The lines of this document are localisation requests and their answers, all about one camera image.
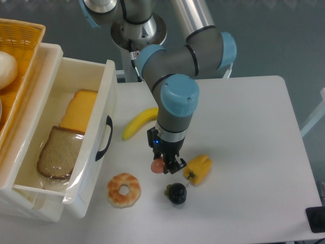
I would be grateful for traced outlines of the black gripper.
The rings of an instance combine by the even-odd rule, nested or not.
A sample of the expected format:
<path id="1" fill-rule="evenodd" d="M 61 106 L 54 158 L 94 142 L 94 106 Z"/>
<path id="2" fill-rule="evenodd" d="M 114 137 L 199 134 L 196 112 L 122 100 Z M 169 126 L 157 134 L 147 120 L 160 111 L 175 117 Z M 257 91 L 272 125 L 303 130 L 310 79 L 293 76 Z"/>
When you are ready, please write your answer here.
<path id="1" fill-rule="evenodd" d="M 163 140 L 158 136 L 158 130 L 153 127 L 147 131 L 149 147 L 153 150 L 153 159 L 163 157 L 165 167 L 164 174 L 174 174 L 186 166 L 186 161 L 179 158 L 179 152 L 182 148 L 185 138 L 176 142 Z"/>

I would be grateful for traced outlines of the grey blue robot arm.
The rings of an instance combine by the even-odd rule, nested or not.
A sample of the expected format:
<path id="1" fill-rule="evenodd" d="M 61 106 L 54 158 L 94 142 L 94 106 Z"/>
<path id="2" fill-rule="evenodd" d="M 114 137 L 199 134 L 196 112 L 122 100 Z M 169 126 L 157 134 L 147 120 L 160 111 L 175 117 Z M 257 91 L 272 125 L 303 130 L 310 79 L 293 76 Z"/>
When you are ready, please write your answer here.
<path id="1" fill-rule="evenodd" d="M 186 166 L 180 158 L 192 115 L 198 105 L 195 78 L 206 71 L 231 65 L 237 56 L 234 38 L 216 29 L 205 1 L 172 1 L 185 37 L 185 45 L 167 51 L 164 21 L 153 9 L 155 1 L 81 1 L 93 25 L 111 24 L 115 44 L 129 55 L 129 66 L 138 81 L 146 82 L 157 105 L 148 144 L 154 158 L 162 158 L 164 173 Z"/>

